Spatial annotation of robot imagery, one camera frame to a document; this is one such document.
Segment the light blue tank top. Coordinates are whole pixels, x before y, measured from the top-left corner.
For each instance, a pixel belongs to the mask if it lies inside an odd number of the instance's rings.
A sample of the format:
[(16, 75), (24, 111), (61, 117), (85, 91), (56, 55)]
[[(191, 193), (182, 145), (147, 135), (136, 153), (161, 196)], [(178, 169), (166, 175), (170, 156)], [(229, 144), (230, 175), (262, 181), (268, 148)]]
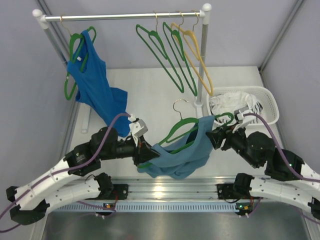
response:
[(159, 153), (137, 167), (139, 173), (146, 173), (152, 178), (169, 176), (173, 179), (184, 179), (196, 169), (203, 167), (213, 150), (213, 145), (206, 135), (213, 128), (215, 117), (204, 116), (194, 125), (196, 130), (188, 133), (170, 145), (162, 147), (158, 143), (152, 149)]

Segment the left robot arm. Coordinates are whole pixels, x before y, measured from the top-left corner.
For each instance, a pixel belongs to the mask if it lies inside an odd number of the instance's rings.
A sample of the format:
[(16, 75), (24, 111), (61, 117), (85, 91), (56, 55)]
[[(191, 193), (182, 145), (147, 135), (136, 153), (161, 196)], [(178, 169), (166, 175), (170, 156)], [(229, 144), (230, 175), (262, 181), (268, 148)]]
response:
[(143, 136), (119, 140), (114, 128), (103, 127), (90, 141), (76, 146), (54, 167), (25, 186), (7, 188), (7, 199), (13, 206), (10, 218), (19, 225), (30, 225), (54, 210), (82, 200), (113, 200), (117, 188), (106, 173), (90, 175), (101, 168), (101, 162), (132, 158), (138, 166), (158, 158)]

